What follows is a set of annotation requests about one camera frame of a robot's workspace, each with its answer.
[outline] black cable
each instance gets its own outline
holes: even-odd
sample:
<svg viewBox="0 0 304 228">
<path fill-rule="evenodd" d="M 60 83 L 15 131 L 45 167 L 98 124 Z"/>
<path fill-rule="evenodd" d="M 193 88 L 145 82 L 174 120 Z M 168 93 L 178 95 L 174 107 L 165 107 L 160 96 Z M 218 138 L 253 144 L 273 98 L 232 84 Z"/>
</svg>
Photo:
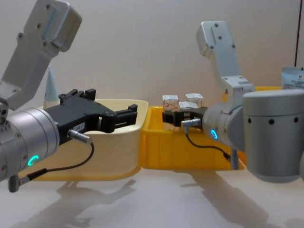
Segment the black cable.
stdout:
<svg viewBox="0 0 304 228">
<path fill-rule="evenodd" d="M 77 167 L 79 167 L 79 166 L 82 166 L 82 165 L 86 164 L 86 163 L 91 159 L 91 157 L 92 157 L 93 154 L 94 154 L 95 147 L 94 147 L 94 144 L 93 144 L 93 143 L 91 143 L 91 148 L 92 148 L 92 150 L 91 150 L 91 153 L 90 153 L 90 155 L 88 156 L 88 158 L 85 159 L 83 162 L 81 162 L 81 163 L 79 163 L 79 164 L 72 165 L 72 166 L 67 166 L 67 167 L 55 168 L 55 169 L 46 169 L 46 168 L 44 168 L 44 169 L 41 169 L 41 170 L 38 170 L 38 171 L 36 171 L 36 172 L 33 172 L 33 173 L 28 174 L 27 177 L 28 177 L 28 178 L 30 179 L 30 181 L 31 181 L 31 180 L 33 180 L 33 179 L 35 179 L 35 178 L 37 178 L 37 177 L 40 177 L 40 176 L 42 176 L 43 174 L 46 174 L 46 173 L 48 173 L 48 172 L 55 172 L 55 171 L 61 171 L 61 170 L 70 170 L 70 169 L 74 169 L 74 168 L 77 168 Z"/>
<path fill-rule="evenodd" d="M 298 60 L 298 47 L 299 47 L 299 37 L 300 37 L 300 28 L 301 28 L 301 15 L 302 15 L 302 4 L 303 0 L 300 1 L 300 12 L 299 12 L 299 21 L 298 21 L 298 32 L 296 36 L 296 46 L 295 46 L 295 57 L 294 57 L 294 66 L 297 65 Z"/>
<path fill-rule="evenodd" d="M 223 149 L 217 147 L 217 146 L 211 146 L 211 145 L 206 145 L 206 146 L 203 146 L 203 145 L 197 145 L 195 144 L 191 138 L 189 137 L 189 134 L 186 133 L 186 137 L 188 139 L 188 141 L 195 147 L 198 147 L 198 148 L 203 148 L 203 149 L 216 149 L 216 150 L 219 150 L 223 153 L 223 156 L 226 158 L 227 161 L 230 161 L 230 155 L 228 153 L 226 153 Z"/>
</svg>

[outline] label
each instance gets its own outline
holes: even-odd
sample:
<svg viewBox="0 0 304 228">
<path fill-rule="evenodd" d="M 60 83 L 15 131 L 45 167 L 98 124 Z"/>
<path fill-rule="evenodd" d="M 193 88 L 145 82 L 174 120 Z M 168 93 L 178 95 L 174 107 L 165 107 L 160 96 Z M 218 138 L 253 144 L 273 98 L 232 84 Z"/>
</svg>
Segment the label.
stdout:
<svg viewBox="0 0 304 228">
<path fill-rule="evenodd" d="M 162 96 L 163 100 L 178 100 L 179 98 L 176 95 L 164 95 Z"/>
<path fill-rule="evenodd" d="M 304 71 L 298 67 L 283 67 L 282 89 L 304 89 Z"/>
<path fill-rule="evenodd" d="M 78 124 L 77 126 L 73 127 L 73 130 L 79 132 L 79 131 L 83 130 L 85 128 L 85 126 L 86 126 L 85 122 L 83 122 L 83 123 Z"/>
</svg>

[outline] white container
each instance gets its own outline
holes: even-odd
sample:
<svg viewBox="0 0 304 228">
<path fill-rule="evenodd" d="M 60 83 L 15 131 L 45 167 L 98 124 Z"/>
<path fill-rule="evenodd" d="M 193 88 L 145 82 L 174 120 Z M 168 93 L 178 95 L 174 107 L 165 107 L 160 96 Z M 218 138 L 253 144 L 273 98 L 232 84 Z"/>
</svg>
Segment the white container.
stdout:
<svg viewBox="0 0 304 228">
<path fill-rule="evenodd" d="M 138 105 L 136 124 L 118 128 L 111 134 L 92 131 L 87 132 L 93 139 L 95 153 L 85 165 L 66 171 L 50 172 L 39 180 L 44 181 L 102 181 L 116 180 L 135 174 L 141 168 L 139 164 L 141 128 L 146 117 L 148 102 L 141 100 L 95 100 L 113 111 L 127 109 L 132 104 Z M 85 160 L 91 147 L 71 140 L 61 145 L 58 151 L 19 173 L 23 177 L 27 173 L 42 168 L 58 168 L 70 166 Z"/>
<path fill-rule="evenodd" d="M 165 111 L 178 111 L 180 110 L 179 98 L 176 95 L 163 95 L 162 106 Z"/>
<path fill-rule="evenodd" d="M 195 103 L 199 108 L 204 106 L 204 97 L 201 94 L 186 94 L 189 102 Z"/>
</svg>

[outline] white table surface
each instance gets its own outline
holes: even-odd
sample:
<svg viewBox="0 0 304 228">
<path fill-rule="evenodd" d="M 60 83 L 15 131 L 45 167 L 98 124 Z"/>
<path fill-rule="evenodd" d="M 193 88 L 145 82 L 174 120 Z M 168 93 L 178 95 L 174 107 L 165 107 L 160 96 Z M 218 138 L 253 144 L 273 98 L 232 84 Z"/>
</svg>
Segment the white table surface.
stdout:
<svg viewBox="0 0 304 228">
<path fill-rule="evenodd" d="M 142 169 L 124 180 L 0 183 L 0 228 L 304 228 L 304 182 Z"/>
</svg>

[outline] yellow plastic bin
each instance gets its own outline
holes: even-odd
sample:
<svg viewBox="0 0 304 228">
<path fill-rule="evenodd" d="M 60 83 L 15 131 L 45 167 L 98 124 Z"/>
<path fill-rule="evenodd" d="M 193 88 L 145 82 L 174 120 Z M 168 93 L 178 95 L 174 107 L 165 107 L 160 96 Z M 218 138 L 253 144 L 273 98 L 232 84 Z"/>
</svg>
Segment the yellow plastic bin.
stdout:
<svg viewBox="0 0 304 228">
<path fill-rule="evenodd" d="M 194 147 L 181 128 L 166 130 L 162 107 L 149 107 L 142 127 L 141 163 L 147 169 L 218 169 L 229 170 L 230 163 L 216 149 Z M 230 154 L 230 148 L 192 129 L 190 138 L 199 145 L 214 145 Z"/>
<path fill-rule="evenodd" d="M 141 168 L 139 163 L 141 128 L 146 117 L 148 102 L 141 100 L 96 100 L 96 102 L 114 111 L 137 104 L 136 125 L 118 128 L 111 134 L 97 131 L 86 133 L 92 137 L 95 145 L 92 159 L 75 169 L 47 173 L 39 180 L 115 180 L 131 176 L 139 171 Z M 54 155 L 21 172 L 20 176 L 42 168 L 57 168 L 80 163 L 88 157 L 90 151 L 90 146 L 71 140 L 61 145 Z"/>
</svg>

